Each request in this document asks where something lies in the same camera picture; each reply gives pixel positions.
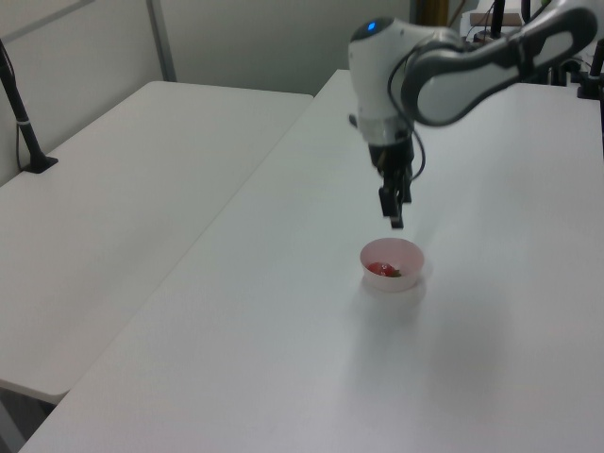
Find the black stand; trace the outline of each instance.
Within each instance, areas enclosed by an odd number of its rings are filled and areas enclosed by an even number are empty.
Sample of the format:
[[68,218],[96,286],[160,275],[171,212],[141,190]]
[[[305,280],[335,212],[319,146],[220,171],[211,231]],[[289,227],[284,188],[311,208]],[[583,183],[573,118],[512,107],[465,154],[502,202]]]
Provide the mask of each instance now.
[[600,89],[604,86],[602,72],[602,61],[604,61],[604,40],[597,42],[592,69],[589,74],[581,73],[580,86],[577,88],[577,97],[580,99],[599,99]]
[[[493,3],[493,16],[491,19],[491,30],[490,31],[479,31],[474,35],[474,42],[486,44],[487,42],[493,42],[501,38],[501,27],[503,26],[503,13],[506,8],[506,0],[495,0]],[[485,23],[488,24],[489,17],[484,18]]]
[[36,139],[36,134],[34,134],[34,129],[31,126],[31,123],[29,123],[29,117],[25,111],[21,95],[17,90],[15,74],[12,71],[10,59],[8,58],[7,50],[4,48],[2,41],[0,41],[0,78],[2,79],[4,90],[7,92],[12,111],[17,119],[17,125],[21,129],[25,144],[27,144],[27,149],[29,149],[30,162],[23,170],[36,174],[42,173],[56,164],[59,160],[45,156],[40,149],[38,139]]

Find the floor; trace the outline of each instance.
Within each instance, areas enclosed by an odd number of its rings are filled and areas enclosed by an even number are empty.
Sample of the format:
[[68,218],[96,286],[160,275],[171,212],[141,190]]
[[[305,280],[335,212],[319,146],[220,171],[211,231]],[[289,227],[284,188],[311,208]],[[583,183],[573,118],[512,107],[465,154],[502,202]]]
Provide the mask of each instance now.
[[54,409],[51,404],[7,390],[0,390],[0,405],[0,412],[14,423],[13,426],[5,417],[0,417],[3,424],[0,426],[0,453],[16,453],[21,443],[32,436]]

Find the black cable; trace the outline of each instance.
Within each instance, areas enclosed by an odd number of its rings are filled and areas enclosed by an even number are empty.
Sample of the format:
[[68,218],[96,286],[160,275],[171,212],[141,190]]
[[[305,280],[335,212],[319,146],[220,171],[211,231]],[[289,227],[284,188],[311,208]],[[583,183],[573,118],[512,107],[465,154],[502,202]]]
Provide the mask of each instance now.
[[487,11],[487,18],[484,20],[484,32],[483,32],[482,38],[484,39],[485,42],[487,41],[487,24],[489,24],[489,14],[491,14],[491,11],[493,11],[494,7],[495,7],[495,2],[493,2],[491,7],[489,8],[489,10]]
[[22,172],[23,171],[23,167],[21,166],[21,159],[19,157],[19,125],[16,125],[16,133],[17,133],[17,145],[15,146],[16,148],[16,155],[17,155],[17,167],[19,167],[19,171]]
[[419,144],[420,152],[422,153],[422,163],[420,164],[419,170],[417,171],[417,173],[411,178],[411,181],[418,178],[424,172],[424,169],[426,168],[426,149],[424,148],[424,143],[422,142],[421,137],[419,136],[419,134],[415,130],[415,127],[413,126],[413,122],[409,118],[407,118],[407,115],[405,114],[405,112],[403,110],[401,110],[401,108],[398,106],[398,104],[396,104],[396,101],[394,100],[393,93],[392,93],[392,86],[393,86],[393,79],[394,79],[394,75],[396,74],[396,71],[398,71],[398,69],[407,62],[409,57],[411,55],[413,55],[413,53],[419,47],[420,47],[419,45],[415,45],[412,48],[412,50],[409,52],[409,54],[407,54],[405,57],[403,57],[395,65],[393,71],[390,73],[390,77],[388,77],[388,97],[390,98],[390,102],[392,102],[394,108],[396,109],[396,113],[398,113],[399,118],[401,118],[407,124],[407,128],[411,131],[411,136],[410,136],[411,140],[412,140],[412,136],[413,135],[415,136],[415,140],[417,140],[417,143]]
[[10,76],[12,76],[12,78],[15,78],[15,70],[12,67],[12,61],[10,61],[10,57],[8,56],[7,49],[2,44],[2,41],[0,41],[0,48],[2,49],[2,55],[4,56],[5,61],[8,64],[8,68],[10,69]]
[[584,59],[577,59],[577,58],[575,58],[575,57],[572,57],[571,59],[568,59],[567,61],[576,61],[576,62],[579,62],[579,63],[585,63],[585,64],[586,64],[587,66],[589,66],[590,68],[592,67],[592,65],[591,65],[591,64],[589,64],[589,63],[588,63],[587,61],[585,61]]
[[550,2],[547,2],[547,3],[545,3],[544,5],[541,5],[541,6],[539,7],[539,9],[537,9],[537,10],[535,11],[535,13],[534,13],[532,16],[530,16],[530,20],[527,22],[527,24],[528,24],[529,22],[532,22],[532,21],[534,21],[535,19],[537,19],[537,18],[539,17],[539,15],[540,15],[542,12],[544,12],[544,10],[545,10],[545,9],[546,9],[546,8],[549,6],[549,3],[550,3]]
[[[494,8],[494,7],[495,7],[495,2],[493,2],[493,4],[491,5],[491,7],[489,8],[489,10],[488,10],[487,12],[485,12],[485,13],[484,13],[484,16],[482,16],[482,17],[480,18],[480,20],[478,21],[478,23],[480,24],[480,23],[482,22],[482,20],[484,20],[484,19],[486,18],[486,20],[484,21],[484,24],[485,24],[485,30],[486,30],[486,24],[487,24],[487,22],[489,22],[489,18],[488,18],[488,16],[489,16],[489,14],[491,13],[491,11],[493,10],[493,8]],[[467,34],[467,35],[465,35],[465,41],[468,41],[468,36],[470,36],[470,33],[472,33],[472,30],[473,30],[474,28],[476,28],[477,26],[478,26],[478,25],[474,25],[474,26],[472,26],[472,28],[470,28],[470,31],[468,31],[468,34]]]

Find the white wall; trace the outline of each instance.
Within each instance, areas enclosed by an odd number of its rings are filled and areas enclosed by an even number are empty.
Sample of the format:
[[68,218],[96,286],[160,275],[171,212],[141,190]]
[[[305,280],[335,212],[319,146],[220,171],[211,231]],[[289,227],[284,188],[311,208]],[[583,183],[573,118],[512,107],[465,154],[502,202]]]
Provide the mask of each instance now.
[[[95,0],[6,48],[44,152],[148,81],[161,80],[145,0]],[[15,119],[4,90],[0,91],[2,185],[17,168]],[[26,150],[22,157],[26,161]]]
[[161,0],[179,82],[316,94],[354,30],[410,0]]

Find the white table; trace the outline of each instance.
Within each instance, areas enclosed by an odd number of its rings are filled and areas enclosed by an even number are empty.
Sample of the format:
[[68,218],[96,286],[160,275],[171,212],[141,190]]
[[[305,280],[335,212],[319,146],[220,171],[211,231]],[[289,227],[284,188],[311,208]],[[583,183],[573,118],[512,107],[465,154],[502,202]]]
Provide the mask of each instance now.
[[0,387],[58,402],[310,103],[150,83],[0,189]]
[[[23,453],[601,449],[598,104],[516,86],[422,128],[402,233],[354,109],[338,72]],[[389,235],[428,259],[408,293],[361,282]]]

